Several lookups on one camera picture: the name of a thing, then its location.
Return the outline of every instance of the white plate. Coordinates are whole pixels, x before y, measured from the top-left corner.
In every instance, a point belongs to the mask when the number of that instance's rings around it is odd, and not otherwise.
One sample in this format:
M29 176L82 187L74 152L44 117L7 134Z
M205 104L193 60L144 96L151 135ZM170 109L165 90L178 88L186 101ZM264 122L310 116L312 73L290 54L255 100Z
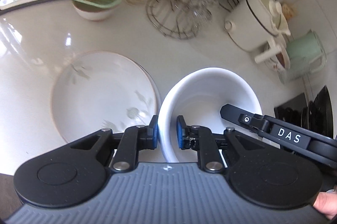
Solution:
M157 101L157 109L156 109L156 113L155 115L159 114L159 110L161 107L161 95L159 93L159 89L158 86L156 85L156 83L154 82L154 79L150 76L150 74L143 68L143 66L141 66L140 64L138 64L139 67L145 72L145 74L147 75L147 77L149 78L150 82L152 83L152 87L154 89L154 93L156 95L156 101Z
M74 60L57 79L51 105L55 125L67 142L101 128L119 133L148 125L157 112L156 95L143 69L107 51Z

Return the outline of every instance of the gray ribbed handle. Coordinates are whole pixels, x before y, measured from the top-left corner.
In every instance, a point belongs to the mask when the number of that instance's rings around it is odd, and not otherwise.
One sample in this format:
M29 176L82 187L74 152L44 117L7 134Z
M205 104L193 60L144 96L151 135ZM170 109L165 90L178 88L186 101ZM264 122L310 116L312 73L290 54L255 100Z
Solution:
M311 206L276 211L237 196L221 175L202 172L196 163L139 163L130 173L113 175L94 198L66 209L24 205L7 224L323 224Z

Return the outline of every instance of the black circular disc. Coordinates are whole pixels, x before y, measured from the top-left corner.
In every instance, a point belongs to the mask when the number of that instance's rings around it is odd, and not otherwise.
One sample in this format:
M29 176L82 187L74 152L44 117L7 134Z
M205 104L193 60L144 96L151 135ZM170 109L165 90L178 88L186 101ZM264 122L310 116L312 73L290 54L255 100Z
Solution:
M230 183L243 198L259 206L294 209L314 202L322 176L308 160L266 149L241 156L230 171Z
M14 186L24 203L64 208L87 201L106 181L104 167L89 151L59 148L21 165Z
M62 185L70 182L77 175L75 167L67 163L51 163L43 166L37 177L48 185Z

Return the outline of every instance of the white ceramic bowl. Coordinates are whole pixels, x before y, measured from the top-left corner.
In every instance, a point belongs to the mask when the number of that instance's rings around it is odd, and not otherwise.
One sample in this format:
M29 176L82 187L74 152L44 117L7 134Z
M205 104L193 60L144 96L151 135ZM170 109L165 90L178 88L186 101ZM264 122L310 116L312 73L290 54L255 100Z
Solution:
M176 121L183 115L187 125L206 126L213 133L223 134L227 126L238 126L225 121L220 109L232 104L246 111L262 114L254 91L237 74L222 68L205 68L189 74L167 94L158 119L162 153L167 162L195 162L197 153L178 147ZM240 127L240 131L254 138L256 134Z
M73 1L73 6L77 13L89 21L103 21L111 16L116 6L108 9L98 8L95 6L89 6L80 2Z

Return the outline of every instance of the pot handle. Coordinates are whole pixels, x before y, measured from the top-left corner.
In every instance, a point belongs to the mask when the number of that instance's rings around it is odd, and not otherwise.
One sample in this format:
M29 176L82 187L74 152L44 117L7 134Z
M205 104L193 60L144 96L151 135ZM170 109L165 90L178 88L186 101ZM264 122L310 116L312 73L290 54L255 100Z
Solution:
M310 69L310 72L313 74L313 73L316 73L316 72L318 72L318 71L321 71L323 68L324 68L324 66L325 66L325 64L326 64L326 55L325 54L323 54L322 56L321 56L321 64L317 67L317 68L314 68L314 69Z
M281 46L278 44L276 45L275 40L273 37L270 37L268 39L269 47L270 49L257 55L255 57L255 62L257 64L262 63L266 60L268 60L270 57L275 56L276 54L280 53L282 51Z

